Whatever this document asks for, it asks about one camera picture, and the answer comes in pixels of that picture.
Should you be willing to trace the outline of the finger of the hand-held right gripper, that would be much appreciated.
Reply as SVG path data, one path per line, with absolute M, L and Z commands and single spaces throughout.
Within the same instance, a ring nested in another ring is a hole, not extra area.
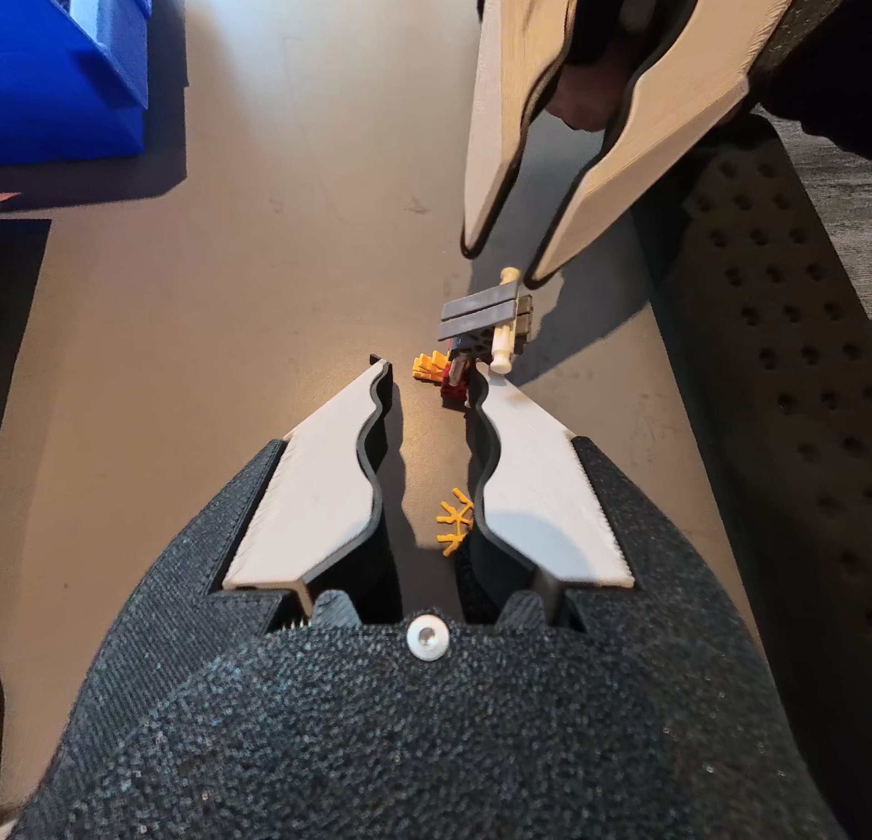
M 578 0 L 483 0 L 461 250 L 478 257 L 511 192 L 529 126 L 566 60 Z
M 616 137 L 566 196 L 529 288 L 600 237 L 746 98 L 751 66 L 792 1 L 695 0 L 677 38 L 634 77 Z

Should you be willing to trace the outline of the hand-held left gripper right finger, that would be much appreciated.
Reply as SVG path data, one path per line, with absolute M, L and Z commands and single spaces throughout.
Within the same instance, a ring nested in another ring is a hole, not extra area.
M 555 613 L 567 589 L 636 581 L 579 453 L 581 438 L 506 377 L 470 376 L 476 584 L 502 609 L 517 591 Z

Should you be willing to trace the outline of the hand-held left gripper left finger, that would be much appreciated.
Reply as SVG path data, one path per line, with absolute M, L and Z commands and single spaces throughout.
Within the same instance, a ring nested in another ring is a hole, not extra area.
M 282 439 L 223 579 L 226 591 L 310 591 L 376 533 L 383 514 L 375 454 L 366 444 L 391 406 L 392 365 L 371 364 Z

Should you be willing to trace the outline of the yellow toy connector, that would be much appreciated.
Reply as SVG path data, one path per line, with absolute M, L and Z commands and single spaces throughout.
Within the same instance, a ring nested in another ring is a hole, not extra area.
M 443 557 L 451 558 L 474 529 L 474 502 L 465 492 L 454 487 L 452 500 L 441 502 L 441 514 L 435 519 L 440 527 L 437 542 Z

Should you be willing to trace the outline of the red toy connector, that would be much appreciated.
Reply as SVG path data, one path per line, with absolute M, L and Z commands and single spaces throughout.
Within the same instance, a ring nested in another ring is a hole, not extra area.
M 445 408 L 463 410 L 469 408 L 469 377 L 471 360 L 468 355 L 458 355 L 443 369 L 441 398 Z

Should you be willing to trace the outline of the white toy rod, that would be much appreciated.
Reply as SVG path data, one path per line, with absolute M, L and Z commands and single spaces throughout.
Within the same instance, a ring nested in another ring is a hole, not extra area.
M 515 298 L 511 302 L 514 310 L 513 315 L 510 320 L 495 325 L 491 350 L 491 372 L 505 376 L 511 371 L 515 358 L 517 316 L 520 304 L 520 296 L 518 294 L 520 269 L 516 267 L 503 268 L 500 272 L 500 283 L 502 285 L 515 284 Z

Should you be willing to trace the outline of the grey toy connector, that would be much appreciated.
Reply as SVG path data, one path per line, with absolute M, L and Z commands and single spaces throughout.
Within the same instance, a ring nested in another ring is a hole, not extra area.
M 496 326 L 515 322 L 515 349 L 521 355 L 532 328 L 533 297 L 517 281 L 500 284 L 443 305 L 437 340 L 447 342 L 447 358 L 459 355 L 490 363 Z

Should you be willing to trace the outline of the person's right hand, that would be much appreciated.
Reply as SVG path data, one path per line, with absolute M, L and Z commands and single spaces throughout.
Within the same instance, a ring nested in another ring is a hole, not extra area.
M 565 62 L 545 110 L 573 130 L 600 132 L 621 106 L 637 53 L 637 39 L 619 35 L 594 63 Z

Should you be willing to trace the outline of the black dimpled pad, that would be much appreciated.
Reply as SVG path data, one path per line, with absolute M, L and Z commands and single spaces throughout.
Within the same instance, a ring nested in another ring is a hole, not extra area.
M 794 737 L 870 838 L 870 319 L 762 116 L 704 137 L 631 216 Z

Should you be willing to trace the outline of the dark flat folder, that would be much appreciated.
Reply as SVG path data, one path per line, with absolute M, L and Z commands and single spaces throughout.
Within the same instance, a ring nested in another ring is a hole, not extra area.
M 1 221 L 1 415 L 45 256 L 49 219 Z

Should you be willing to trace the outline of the blue plastic bin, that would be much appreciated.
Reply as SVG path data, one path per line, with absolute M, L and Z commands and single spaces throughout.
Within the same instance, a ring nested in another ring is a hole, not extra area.
M 152 0 L 1 0 L 1 163 L 145 149 Z

